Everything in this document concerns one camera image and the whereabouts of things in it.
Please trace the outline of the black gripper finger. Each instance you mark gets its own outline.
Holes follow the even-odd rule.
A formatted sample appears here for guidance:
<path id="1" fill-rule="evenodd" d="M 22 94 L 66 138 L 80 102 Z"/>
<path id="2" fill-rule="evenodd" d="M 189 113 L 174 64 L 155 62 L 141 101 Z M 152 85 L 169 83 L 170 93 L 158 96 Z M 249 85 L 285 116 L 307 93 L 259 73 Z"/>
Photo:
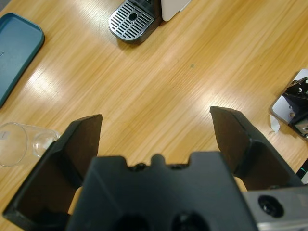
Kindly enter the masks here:
<path id="1" fill-rule="evenodd" d="M 231 173 L 243 181 L 247 190 L 303 186 L 283 157 L 242 112 L 212 106 L 210 113 L 218 148 Z"/>
<path id="2" fill-rule="evenodd" d="M 98 114 L 71 122 L 30 171 L 4 218 L 25 231 L 63 231 L 76 190 L 97 156 L 102 121 Z"/>

